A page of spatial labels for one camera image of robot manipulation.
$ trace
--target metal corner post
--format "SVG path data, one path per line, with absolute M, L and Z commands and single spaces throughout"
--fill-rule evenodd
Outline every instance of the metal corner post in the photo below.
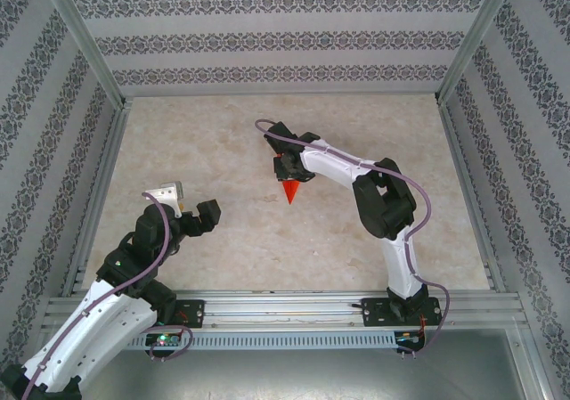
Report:
M 486 31 L 489 29 L 489 26 L 493 22 L 495 14 L 499 11 L 499 8 L 501 8 L 503 1 L 504 0 L 484 0 L 483 6 L 479 10 L 475 21 L 465 36 L 465 39 L 463 39 L 459 51 L 455 55 L 450 68 L 445 74 L 445 78 L 442 81 L 441 86 L 437 90 L 436 96 L 438 104 L 444 104 L 453 92 L 453 88 L 455 88 L 459 82 L 463 71 L 467 67 L 469 60 L 471 60 L 471 56 L 479 46 Z
M 117 109 L 117 114 L 113 120 L 113 125 L 110 130 L 110 139 L 103 151 L 101 170 L 97 175 L 93 196 L 87 205 L 85 224 L 77 240 L 77 249 L 71 260 L 68 277 L 63 286 L 62 296 L 70 296 L 73 293 L 79 267 L 86 264 L 89 254 L 91 253 L 91 247 L 95 240 L 95 234 L 103 211 L 103 205 L 107 198 L 110 179 L 113 176 L 118 151 L 123 140 L 123 134 L 125 133 L 126 120 L 128 119 L 128 114 L 131 110 L 131 104 L 132 101 L 127 100 L 123 109 Z
M 105 93 L 109 96 L 113 109 L 122 109 L 125 98 L 120 92 L 117 81 L 107 66 L 93 36 L 81 18 L 75 3 L 73 0 L 52 0 L 52 2 L 75 39 L 77 46 L 89 62 Z
M 471 225 L 473 226 L 473 234 L 475 235 L 477 246 L 479 247 L 479 252 L 481 253 L 481 258 L 484 263 L 489 265 L 489 272 L 491 273 L 491 278 L 493 279 L 494 288 L 499 292 L 507 291 L 493 254 L 493 248 L 491 247 L 491 242 L 489 242 L 489 237 L 486 234 L 485 222 L 481 217 L 481 213 L 477 208 L 477 200 L 475 195 L 475 190 L 469 179 L 469 173 L 465 161 L 461 156 L 461 150 L 457 137 L 451 128 L 450 114 L 444 104 L 439 105 L 439 113 L 442 118 L 442 126 L 445 131 L 445 137 L 449 144 L 450 153 L 452 155 L 453 164 L 455 165 L 455 170 L 457 171 L 457 177 L 460 181 L 461 191 L 463 192 L 463 197 L 465 199 L 465 205 L 471 219 Z

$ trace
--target marble-patterned floor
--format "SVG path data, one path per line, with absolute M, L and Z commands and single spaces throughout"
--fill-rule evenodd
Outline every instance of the marble-patterned floor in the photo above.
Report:
M 426 94 L 135 99 L 84 285 L 134 229 L 149 204 L 141 192 L 181 180 L 186 209 L 215 198 L 222 219 L 160 267 L 171 289 L 385 289 L 379 240 L 361 225 L 352 193 L 317 176 L 289 205 L 257 118 L 311 131 L 361 158 L 394 159 L 433 201 L 433 218 L 415 237 L 422 275 L 450 289 L 489 288 L 436 101 Z M 425 205 L 414 196 L 420 220 Z

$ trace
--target white robotic arm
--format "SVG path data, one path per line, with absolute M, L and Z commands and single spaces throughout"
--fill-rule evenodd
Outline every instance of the white robotic arm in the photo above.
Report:
M 315 174 L 320 174 L 354 192 L 362 224 L 372 235 L 380 238 L 387 263 L 388 292 L 399 297 L 404 303 L 410 302 L 417 295 L 425 296 L 427 292 L 411 272 L 405 256 L 404 237 L 411 228 L 413 210 L 416 208 L 410 189 L 400 179 L 388 175 L 380 176 L 375 170 L 362 167 L 371 165 L 399 173 L 398 166 L 391 159 L 383 159 L 380 162 L 358 159 L 334 148 L 313 133 L 297 137 L 282 122 L 274 124 L 268 133 L 318 147 L 315 149 L 288 143 L 265 135 L 265 140 L 277 153 L 277 157 L 273 159 L 273 167 L 278 180 L 307 182 Z M 408 240 L 408 246 L 411 265 L 416 268 L 411 238 Z
M 79 400 L 81 390 L 138 334 L 155 324 L 158 332 L 168 324 L 176 323 L 177 328 L 186 325 L 175 315 L 176 294 L 154 280 L 158 267 L 151 271 L 150 267 L 159 259 L 161 265 L 175 254 L 184 237 L 212 231 L 219 221 L 220 208 L 211 200 L 198 204 L 199 216 L 183 213 L 178 204 L 183 197 L 178 182 L 146 193 L 165 211 L 170 240 L 164 254 L 160 252 L 165 242 L 165 221 L 159 209 L 150 205 L 138 218 L 134 232 L 105 258 L 97 280 L 55 336 L 23 366 L 8 366 L 0 375 L 14 398 L 25 398 L 33 381 L 29 400 Z M 111 294 L 137 276 L 138 281 Z M 50 354 L 56 342 L 60 343 Z
M 328 150 L 335 150 L 347 157 L 351 157 L 351 159 L 358 159 L 346 152 L 330 146 L 322 139 L 312 141 L 311 143 L 318 144 Z M 307 171 L 327 176 L 329 179 L 342 184 L 351 191 L 353 190 L 354 182 L 359 176 L 366 176 L 370 173 L 368 168 L 351 164 L 329 151 L 318 151 L 313 148 L 305 148 L 299 155 L 303 167 Z M 375 161 L 363 159 L 362 163 L 374 165 Z M 380 239 L 382 252 L 384 254 L 388 270 L 388 287 L 401 298 L 410 298 L 421 289 L 421 283 L 411 274 L 406 262 L 403 242 L 404 236 L 409 230 L 410 227 L 405 226 L 397 234 L 394 240 L 389 240 L 386 237 Z M 410 246 L 411 263 L 414 268 L 417 268 L 416 255 L 411 238 L 408 241 L 408 244 Z

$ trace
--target black bracket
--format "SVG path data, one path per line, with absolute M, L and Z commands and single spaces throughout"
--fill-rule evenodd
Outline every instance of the black bracket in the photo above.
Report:
M 271 126 L 267 131 L 275 135 L 280 135 L 289 139 L 296 139 L 306 143 L 310 143 L 321 138 L 318 135 L 314 135 L 309 132 L 297 137 L 297 135 L 291 133 L 282 122 L 278 122 Z M 273 139 L 269 135 L 264 135 L 264 138 L 278 155 L 273 158 L 273 171 L 277 175 L 277 180 L 280 182 L 283 180 L 308 182 L 315 177 L 315 173 L 307 171 L 301 161 L 300 154 L 305 150 L 305 146 Z
M 437 326 L 442 320 L 442 311 L 437 298 L 427 300 L 413 313 L 403 320 L 392 310 L 393 300 L 390 298 L 364 298 L 361 301 L 362 318 L 365 327 L 386 326 L 420 326 L 421 316 L 426 319 L 427 326 Z
M 374 165 L 400 173 L 390 158 L 384 158 Z M 386 188 L 386 192 L 381 194 L 379 188 Z M 353 191 L 358 216 L 366 230 L 375 237 L 394 241 L 405 226 L 413 224 L 416 201 L 405 181 L 370 171 L 356 177 Z
M 203 300 L 176 300 L 174 315 L 168 324 L 201 329 L 205 305 Z

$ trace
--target black mounting plate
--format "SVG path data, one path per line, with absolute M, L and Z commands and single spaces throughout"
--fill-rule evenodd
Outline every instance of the black mounting plate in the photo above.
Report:
M 414 314 L 401 321 L 390 309 L 390 298 L 363 298 L 362 317 L 365 327 L 420 326 L 420 316 L 426 318 L 427 326 L 437 326 L 442 320 L 442 310 L 437 298 L 427 298 Z
M 205 304 L 203 300 L 176 300 L 175 313 L 168 324 L 201 329 L 204 322 Z

